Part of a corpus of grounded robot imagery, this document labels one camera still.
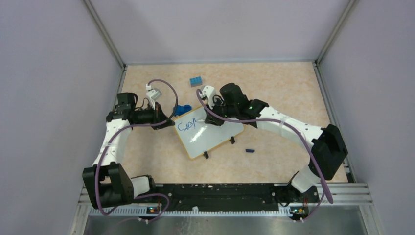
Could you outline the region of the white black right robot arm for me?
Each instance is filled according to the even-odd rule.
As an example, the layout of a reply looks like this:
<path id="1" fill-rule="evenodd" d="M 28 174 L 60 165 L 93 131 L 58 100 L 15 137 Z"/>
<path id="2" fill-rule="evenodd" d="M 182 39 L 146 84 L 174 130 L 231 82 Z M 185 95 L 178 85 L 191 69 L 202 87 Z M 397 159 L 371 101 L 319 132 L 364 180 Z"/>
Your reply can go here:
<path id="1" fill-rule="evenodd" d="M 225 122 L 241 123 L 257 129 L 274 132 L 303 147 L 309 154 L 307 166 L 296 173 L 289 182 L 287 196 L 294 202 L 301 201 L 307 190 L 320 183 L 331 198 L 327 181 L 332 180 L 348 155 L 340 129 L 328 124 L 319 127 L 283 114 L 259 99 L 248 99 L 235 83 L 228 83 L 217 95 L 212 86 L 196 91 L 199 102 L 206 111 L 206 124 L 221 126 Z"/>

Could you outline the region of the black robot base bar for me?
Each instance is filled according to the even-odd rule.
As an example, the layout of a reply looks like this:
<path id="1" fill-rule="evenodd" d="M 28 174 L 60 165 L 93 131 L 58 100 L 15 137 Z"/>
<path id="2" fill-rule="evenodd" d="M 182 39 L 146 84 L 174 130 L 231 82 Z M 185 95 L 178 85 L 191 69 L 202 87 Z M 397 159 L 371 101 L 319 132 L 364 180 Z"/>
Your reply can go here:
<path id="1" fill-rule="evenodd" d="M 301 193 L 290 183 L 153 184 L 141 199 L 132 197 L 127 204 L 169 202 L 169 212 L 187 212 L 193 207 L 201 212 L 273 212 L 294 204 L 308 206 L 319 199 L 316 186 Z"/>

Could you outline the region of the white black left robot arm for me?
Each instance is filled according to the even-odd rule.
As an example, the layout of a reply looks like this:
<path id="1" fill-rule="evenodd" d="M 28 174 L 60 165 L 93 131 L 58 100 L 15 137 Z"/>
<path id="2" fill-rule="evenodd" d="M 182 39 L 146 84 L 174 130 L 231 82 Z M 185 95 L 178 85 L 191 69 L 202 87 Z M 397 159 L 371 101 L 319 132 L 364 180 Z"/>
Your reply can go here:
<path id="1" fill-rule="evenodd" d="M 157 196 L 155 183 L 150 175 L 130 178 L 121 162 L 128 137 L 133 127 L 151 126 L 154 130 L 174 126 L 156 101 L 161 96 L 158 89 L 147 92 L 146 108 L 136 107 L 135 93 L 119 93 L 118 104 L 106 117 L 106 135 L 97 158 L 91 167 L 83 170 L 82 178 L 94 209 L 129 205 L 139 196 L 152 202 Z"/>

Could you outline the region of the yellow-framed whiteboard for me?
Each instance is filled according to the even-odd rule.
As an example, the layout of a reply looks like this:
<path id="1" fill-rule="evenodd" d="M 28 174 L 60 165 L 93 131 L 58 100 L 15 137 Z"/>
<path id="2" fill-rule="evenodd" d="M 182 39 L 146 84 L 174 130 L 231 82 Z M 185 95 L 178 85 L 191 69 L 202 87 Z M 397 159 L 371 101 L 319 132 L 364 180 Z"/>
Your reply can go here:
<path id="1" fill-rule="evenodd" d="M 175 130 L 190 159 L 202 156 L 244 131 L 241 123 L 226 121 L 222 126 L 214 126 L 196 122 L 205 118 L 205 109 L 200 106 L 174 119 Z"/>

